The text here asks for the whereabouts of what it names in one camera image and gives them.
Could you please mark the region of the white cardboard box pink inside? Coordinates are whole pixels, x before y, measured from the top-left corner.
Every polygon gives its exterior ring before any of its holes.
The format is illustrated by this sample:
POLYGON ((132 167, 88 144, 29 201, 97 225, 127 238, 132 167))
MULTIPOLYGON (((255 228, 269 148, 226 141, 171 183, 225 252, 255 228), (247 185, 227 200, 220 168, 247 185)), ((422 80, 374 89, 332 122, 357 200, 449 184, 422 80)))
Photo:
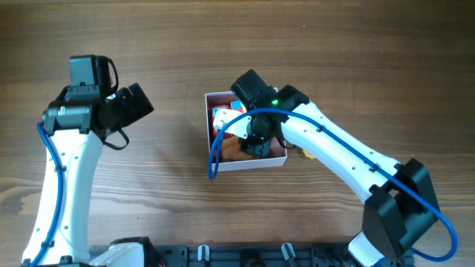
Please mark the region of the white cardboard box pink inside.
MULTIPOLYGON (((231 91, 206 93, 205 105, 206 105, 206 118, 208 128, 208 143, 209 147, 212 146, 214 141, 212 130, 212 108, 218 105, 228 105, 238 98, 231 91)), ((273 139, 270 147, 269 156, 263 159, 250 159, 241 161, 224 161, 221 160, 218 165, 218 172, 224 171, 240 171, 253 168, 269 168, 282 166, 287 159, 287 150, 282 148, 277 139, 273 139)))

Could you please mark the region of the brown plush toy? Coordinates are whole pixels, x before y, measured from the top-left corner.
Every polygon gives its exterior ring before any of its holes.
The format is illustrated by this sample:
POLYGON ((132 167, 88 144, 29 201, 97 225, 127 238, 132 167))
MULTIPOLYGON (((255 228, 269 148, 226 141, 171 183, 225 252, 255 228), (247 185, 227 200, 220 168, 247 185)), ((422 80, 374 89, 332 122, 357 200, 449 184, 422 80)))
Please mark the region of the brown plush toy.
POLYGON ((223 162, 253 160, 257 158, 257 156, 247 154, 240 150, 239 138, 237 136, 233 136, 222 141, 220 148, 220 160, 223 162))

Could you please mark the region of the colourful puzzle cube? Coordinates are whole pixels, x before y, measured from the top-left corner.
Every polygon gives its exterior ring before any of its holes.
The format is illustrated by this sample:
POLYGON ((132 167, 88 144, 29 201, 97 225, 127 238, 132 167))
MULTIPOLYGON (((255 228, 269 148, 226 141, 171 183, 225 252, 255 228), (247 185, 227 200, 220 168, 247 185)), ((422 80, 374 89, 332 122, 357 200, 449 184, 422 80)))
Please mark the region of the colourful puzzle cube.
POLYGON ((240 100, 235 100, 235 101, 231 102, 230 103, 230 108, 234 111, 239 111, 241 113, 247 112, 246 107, 244 106, 244 104, 240 100))

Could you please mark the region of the yellow round wheel toy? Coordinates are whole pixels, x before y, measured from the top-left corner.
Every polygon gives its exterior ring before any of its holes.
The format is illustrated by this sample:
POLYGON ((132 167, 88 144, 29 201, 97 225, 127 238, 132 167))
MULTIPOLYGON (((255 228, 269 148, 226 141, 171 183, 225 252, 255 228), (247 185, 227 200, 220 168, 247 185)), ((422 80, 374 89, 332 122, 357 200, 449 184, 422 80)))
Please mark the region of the yellow round wheel toy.
POLYGON ((304 156, 308 159, 314 159, 315 157, 309 152, 309 151, 306 151, 306 150, 302 150, 304 156))

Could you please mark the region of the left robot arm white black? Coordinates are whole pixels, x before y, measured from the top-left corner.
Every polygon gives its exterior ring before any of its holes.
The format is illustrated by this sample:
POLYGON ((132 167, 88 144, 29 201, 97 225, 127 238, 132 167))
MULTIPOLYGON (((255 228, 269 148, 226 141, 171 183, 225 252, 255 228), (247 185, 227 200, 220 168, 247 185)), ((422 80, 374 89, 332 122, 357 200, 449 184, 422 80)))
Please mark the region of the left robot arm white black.
POLYGON ((119 88, 106 56, 72 56, 71 83, 48 105, 37 125, 46 147, 39 211, 22 266, 89 264, 88 216, 97 163, 111 134, 153 111, 138 84, 119 88))

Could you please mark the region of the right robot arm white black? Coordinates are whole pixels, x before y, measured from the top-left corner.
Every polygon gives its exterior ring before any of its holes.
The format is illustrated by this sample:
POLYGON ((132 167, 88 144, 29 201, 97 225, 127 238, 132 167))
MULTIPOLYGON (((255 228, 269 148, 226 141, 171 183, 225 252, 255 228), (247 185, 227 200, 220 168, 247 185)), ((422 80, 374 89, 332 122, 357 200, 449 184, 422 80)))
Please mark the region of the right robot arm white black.
POLYGON ((363 266, 399 260, 437 221, 439 210, 428 169, 405 164, 367 147, 328 120, 309 97, 291 85, 280 90, 248 70, 231 86, 248 111, 248 134, 241 148, 266 156, 271 139, 310 152, 340 177, 364 205, 361 231, 347 246, 363 266))

